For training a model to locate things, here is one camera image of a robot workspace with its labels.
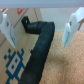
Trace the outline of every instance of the beige carpet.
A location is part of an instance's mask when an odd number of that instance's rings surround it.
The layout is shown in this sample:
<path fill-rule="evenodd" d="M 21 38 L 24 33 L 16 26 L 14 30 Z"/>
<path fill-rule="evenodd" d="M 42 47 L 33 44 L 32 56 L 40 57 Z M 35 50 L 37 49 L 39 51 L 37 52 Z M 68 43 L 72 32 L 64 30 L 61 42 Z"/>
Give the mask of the beige carpet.
<path fill-rule="evenodd" d="M 78 31 L 67 48 L 56 32 L 40 84 L 84 84 L 84 32 Z"/>

